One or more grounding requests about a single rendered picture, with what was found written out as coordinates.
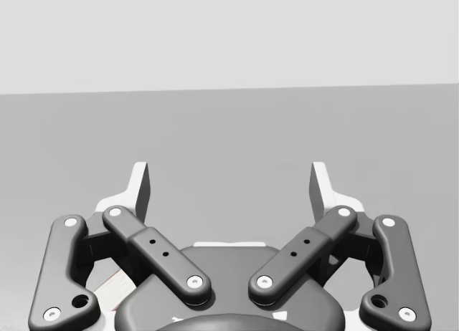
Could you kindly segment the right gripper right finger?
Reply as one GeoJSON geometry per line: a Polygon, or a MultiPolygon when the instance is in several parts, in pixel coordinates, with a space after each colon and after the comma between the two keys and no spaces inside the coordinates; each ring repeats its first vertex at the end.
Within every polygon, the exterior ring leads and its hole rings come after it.
{"type": "Polygon", "coordinates": [[[336,192],[326,164],[311,165],[309,197],[315,224],[300,231],[248,283],[259,306],[279,302],[305,274],[325,284],[349,258],[365,263],[373,289],[359,319],[373,330],[430,330],[427,303],[408,223],[399,216],[367,216],[356,198],[336,192]]]}

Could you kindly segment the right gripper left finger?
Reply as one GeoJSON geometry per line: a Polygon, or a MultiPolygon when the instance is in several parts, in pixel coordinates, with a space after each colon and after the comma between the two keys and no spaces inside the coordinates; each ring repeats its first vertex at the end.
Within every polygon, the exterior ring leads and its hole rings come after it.
{"type": "Polygon", "coordinates": [[[28,317],[30,330],[86,330],[102,315],[95,293],[86,288],[94,264],[112,258],[141,283],[148,273],[186,306],[212,296],[210,278],[160,231],[145,225],[151,195],[148,164],[134,164],[127,188],[100,200],[84,219],[55,219],[47,239],[28,317]]]}

